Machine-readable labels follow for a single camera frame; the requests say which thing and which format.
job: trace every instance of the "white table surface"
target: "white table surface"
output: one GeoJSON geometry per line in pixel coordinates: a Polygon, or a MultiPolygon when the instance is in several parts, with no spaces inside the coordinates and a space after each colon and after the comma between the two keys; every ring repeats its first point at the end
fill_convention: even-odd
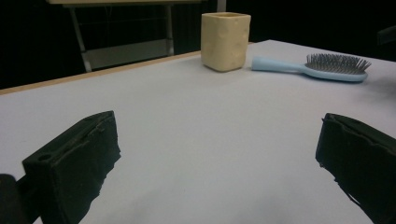
{"type": "Polygon", "coordinates": [[[366,58],[357,84],[250,70],[255,55],[317,52],[269,40],[228,73],[198,55],[1,95],[0,173],[21,178],[24,158],[114,110],[121,158],[80,223],[372,223],[315,152],[326,113],[396,136],[396,63],[366,58]]]}

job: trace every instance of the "hairbrush bristles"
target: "hairbrush bristles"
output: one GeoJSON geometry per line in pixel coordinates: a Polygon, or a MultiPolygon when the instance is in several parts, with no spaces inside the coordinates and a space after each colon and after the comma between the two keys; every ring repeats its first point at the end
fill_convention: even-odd
{"type": "Polygon", "coordinates": [[[331,73],[364,74],[371,63],[354,56],[317,53],[306,56],[306,67],[331,73]]]}

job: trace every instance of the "hairbrush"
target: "hairbrush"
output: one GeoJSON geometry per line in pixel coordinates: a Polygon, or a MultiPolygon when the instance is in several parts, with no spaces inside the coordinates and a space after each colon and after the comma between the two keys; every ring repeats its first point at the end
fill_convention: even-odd
{"type": "Polygon", "coordinates": [[[296,64],[255,56],[251,70],[300,72],[311,77],[361,82],[367,78],[365,70],[371,65],[359,57],[329,53],[310,54],[306,60],[305,64],[296,64]]]}

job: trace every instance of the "beige cup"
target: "beige cup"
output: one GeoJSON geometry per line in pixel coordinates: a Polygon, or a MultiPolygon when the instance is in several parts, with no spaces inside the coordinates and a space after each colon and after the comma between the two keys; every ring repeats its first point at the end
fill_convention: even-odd
{"type": "Polygon", "coordinates": [[[233,12],[202,14],[202,63],[216,71],[228,72],[245,64],[250,15],[233,12]]]}

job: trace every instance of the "wooden table edge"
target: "wooden table edge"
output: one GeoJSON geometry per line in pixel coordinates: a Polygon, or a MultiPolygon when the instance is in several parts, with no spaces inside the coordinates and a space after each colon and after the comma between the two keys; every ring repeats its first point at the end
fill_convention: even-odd
{"type": "Polygon", "coordinates": [[[84,73],[84,74],[75,75],[75,76],[71,76],[71,77],[61,77],[61,78],[56,78],[56,79],[52,79],[52,80],[48,80],[48,81],[42,81],[42,82],[22,85],[22,86],[18,86],[18,87],[2,89],[2,90],[0,90],[0,95],[5,95],[5,94],[13,93],[13,92],[18,92],[18,91],[32,90],[32,89],[56,85],[56,84],[60,84],[60,83],[76,81],[76,80],[80,80],[80,79],[88,78],[88,77],[99,77],[99,76],[108,75],[108,74],[112,74],[112,73],[116,73],[116,72],[120,72],[120,71],[125,71],[125,70],[134,69],[134,68],[138,68],[138,67],[148,66],[148,65],[155,64],[155,63],[164,63],[164,62],[169,62],[169,61],[176,60],[176,59],[195,56],[195,55],[199,55],[200,53],[201,53],[201,51],[195,51],[195,52],[190,52],[190,53],[185,53],[185,54],[178,54],[178,55],[155,59],[155,60],[150,60],[150,61],[146,61],[146,62],[142,62],[142,63],[131,63],[131,64],[127,64],[124,66],[108,68],[108,69],[104,69],[104,70],[99,70],[99,71],[90,72],[90,73],[84,73]]]}

